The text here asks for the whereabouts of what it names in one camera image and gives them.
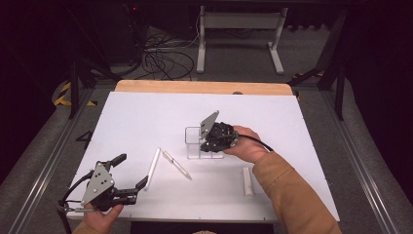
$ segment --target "table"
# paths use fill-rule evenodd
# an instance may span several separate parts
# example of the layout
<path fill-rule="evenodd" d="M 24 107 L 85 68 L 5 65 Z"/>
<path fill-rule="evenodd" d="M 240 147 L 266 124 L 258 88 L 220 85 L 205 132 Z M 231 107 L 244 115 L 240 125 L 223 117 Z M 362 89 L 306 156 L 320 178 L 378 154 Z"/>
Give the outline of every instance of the table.
<path fill-rule="evenodd" d="M 231 95 L 233 92 L 244 95 Z M 126 206 L 120 218 L 277 221 L 270 200 L 253 176 L 255 195 L 244 195 L 243 168 L 251 171 L 251 164 L 228 155 L 224 159 L 189 160 L 185 157 L 185 127 L 196 126 L 206 118 L 205 113 L 209 114 L 215 108 L 221 111 L 217 121 L 249 126 L 260 133 L 264 141 L 271 142 L 273 148 L 315 188 L 339 220 L 297 100 L 285 84 L 121 81 L 104 106 L 73 181 L 84 175 L 96 161 L 107 161 L 127 153 L 128 159 L 110 173 L 117 188 L 133 187 L 147 175 L 156 148 L 162 147 L 175 157 L 193 180 L 184 177 L 160 156 L 149 189 L 139 192 L 136 205 Z M 191 111 L 182 114 L 183 109 Z M 247 115 L 246 110 L 264 114 Z M 86 184 L 79 186 L 69 199 L 81 199 L 85 187 Z M 68 216 L 80 218 L 82 214 Z"/>

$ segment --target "black cable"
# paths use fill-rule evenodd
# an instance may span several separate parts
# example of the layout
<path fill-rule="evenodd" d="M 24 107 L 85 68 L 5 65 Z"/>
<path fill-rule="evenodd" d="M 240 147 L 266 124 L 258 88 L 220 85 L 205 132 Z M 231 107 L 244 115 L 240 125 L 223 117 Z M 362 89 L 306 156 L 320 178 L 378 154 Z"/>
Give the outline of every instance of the black cable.
<path fill-rule="evenodd" d="M 94 174 L 94 171 L 90 171 L 88 174 L 84 175 L 83 177 L 81 177 L 75 184 L 73 184 L 73 186 L 71 186 L 69 188 L 69 190 L 67 190 L 66 194 L 64 194 L 63 198 L 61 200 L 58 201 L 58 207 L 56 209 L 58 216 L 60 217 L 61 222 L 63 223 L 63 227 L 64 230 L 66 231 L 67 234 L 72 233 L 72 230 L 70 228 L 70 224 L 69 221 L 67 220 L 67 216 L 66 216 L 66 204 L 69 201 L 66 201 L 67 197 L 69 197 L 70 193 L 72 193 L 72 191 L 79 186 L 79 184 L 81 184 L 83 181 L 85 181 L 88 178 L 92 178 L 92 175 Z"/>
<path fill-rule="evenodd" d="M 256 142 L 264 145 L 264 147 L 267 148 L 268 151 L 274 151 L 274 149 L 273 149 L 272 147 L 268 146 L 266 143 L 262 142 L 261 140 L 255 138 L 255 137 L 248 136 L 248 135 L 239 135 L 239 137 L 244 137 L 244 138 L 248 138 L 248 139 L 254 140 L 254 141 L 256 141 Z"/>

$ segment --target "white stand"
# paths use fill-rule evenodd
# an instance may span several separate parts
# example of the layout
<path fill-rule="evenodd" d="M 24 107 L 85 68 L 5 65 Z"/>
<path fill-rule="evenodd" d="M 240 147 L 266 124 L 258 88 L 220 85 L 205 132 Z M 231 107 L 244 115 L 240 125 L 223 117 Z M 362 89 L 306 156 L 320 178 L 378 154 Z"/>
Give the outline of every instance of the white stand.
<path fill-rule="evenodd" d="M 268 43 L 271 57 L 277 74 L 283 74 L 282 63 L 277 46 L 282 34 L 282 27 L 285 22 L 287 8 L 283 8 L 280 13 L 210 13 L 201 7 L 200 12 L 200 47 L 198 50 L 197 72 L 203 73 L 206 58 L 206 28 L 262 28 L 275 29 L 276 35 L 273 42 Z"/>

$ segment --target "marker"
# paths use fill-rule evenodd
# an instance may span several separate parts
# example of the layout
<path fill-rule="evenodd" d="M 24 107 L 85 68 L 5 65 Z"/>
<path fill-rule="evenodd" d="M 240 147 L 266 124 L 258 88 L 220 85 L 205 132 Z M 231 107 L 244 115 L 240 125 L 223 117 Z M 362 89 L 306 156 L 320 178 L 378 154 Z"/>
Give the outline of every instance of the marker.
<path fill-rule="evenodd" d="M 162 150 L 162 154 L 164 154 L 164 157 L 165 157 L 166 159 L 168 159 L 168 161 L 169 161 L 170 163 L 174 164 L 174 165 L 179 169 L 179 171 L 183 173 L 183 175 L 184 175 L 185 177 L 187 177 L 187 178 L 189 178 L 189 179 L 192 179 L 191 176 L 185 171 L 185 169 L 183 169 L 182 166 L 180 166 L 180 165 L 178 164 L 178 162 L 176 162 L 164 149 Z"/>
<path fill-rule="evenodd" d="M 152 160 L 151 168 L 149 169 L 148 181 L 146 182 L 146 185 L 143 188 L 143 189 L 145 189 L 145 191 L 148 190 L 148 188 L 149 188 L 149 183 L 151 182 L 151 178 L 152 178 L 152 175 L 155 171 L 155 166 L 156 166 L 156 163 L 158 162 L 158 158 L 159 158 L 160 153 L 161 153 L 161 148 L 157 148 L 156 151 L 155 151 L 154 159 Z"/>

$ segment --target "hand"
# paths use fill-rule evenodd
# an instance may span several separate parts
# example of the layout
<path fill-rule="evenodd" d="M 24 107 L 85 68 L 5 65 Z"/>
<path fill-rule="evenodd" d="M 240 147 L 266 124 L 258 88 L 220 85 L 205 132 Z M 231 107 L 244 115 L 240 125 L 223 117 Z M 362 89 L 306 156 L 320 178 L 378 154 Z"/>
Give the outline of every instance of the hand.
<path fill-rule="evenodd" d="M 260 139 L 259 135 L 249 128 L 234 126 L 234 131 L 237 131 L 240 135 L 247 135 Z M 236 145 L 225 149 L 224 153 L 235 155 L 249 163 L 255 163 L 258 159 L 268 153 L 268 151 L 260 143 L 248 138 L 240 137 Z"/>
<path fill-rule="evenodd" d="M 92 209 L 91 204 L 87 204 L 85 208 Z M 123 205 L 116 205 L 113 207 L 108 214 L 96 210 L 91 213 L 85 213 L 83 220 L 86 224 L 100 233 L 110 233 L 112 224 L 115 221 L 116 217 L 121 213 Z"/>

